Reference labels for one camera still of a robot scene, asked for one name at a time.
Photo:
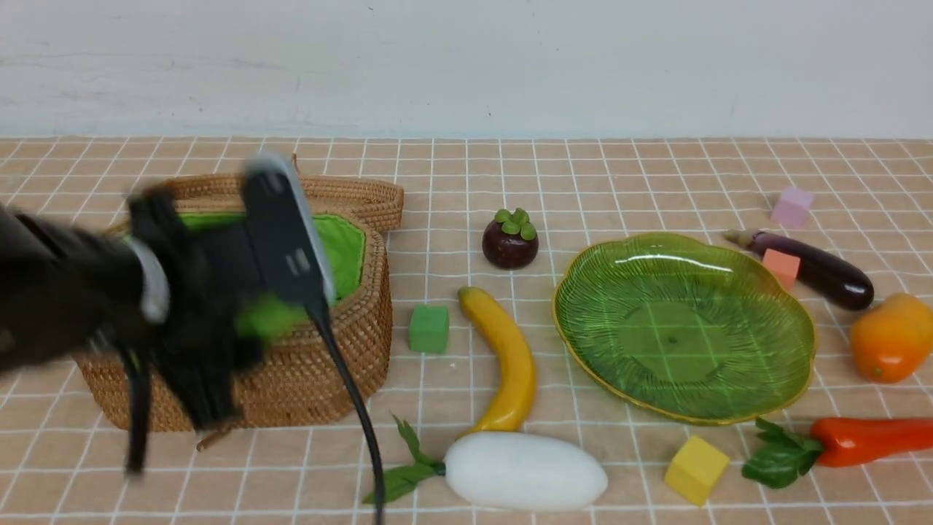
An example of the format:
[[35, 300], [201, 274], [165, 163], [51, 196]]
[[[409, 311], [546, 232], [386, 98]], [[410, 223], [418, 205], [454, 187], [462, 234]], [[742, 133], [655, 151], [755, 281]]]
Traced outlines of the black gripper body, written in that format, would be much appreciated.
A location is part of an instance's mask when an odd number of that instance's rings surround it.
[[208, 259], [203, 236], [190, 232], [176, 212], [173, 194], [153, 189], [131, 197], [130, 239], [155, 256], [164, 292], [153, 292], [155, 331], [133, 344], [128, 365], [157, 370], [197, 431], [238, 418], [234, 378], [260, 365], [265, 343], [243, 335], [237, 318], [243, 296], [226, 286]]

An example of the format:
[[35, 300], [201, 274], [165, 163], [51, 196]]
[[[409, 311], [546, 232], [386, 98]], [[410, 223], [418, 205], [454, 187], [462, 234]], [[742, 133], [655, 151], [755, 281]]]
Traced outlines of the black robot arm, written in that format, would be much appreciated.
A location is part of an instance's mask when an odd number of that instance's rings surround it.
[[167, 190], [130, 200], [130, 235], [106, 236], [2, 207], [2, 372], [106, 339], [137, 392], [157, 371], [196, 429], [238, 415], [233, 376], [259, 361], [242, 303]]

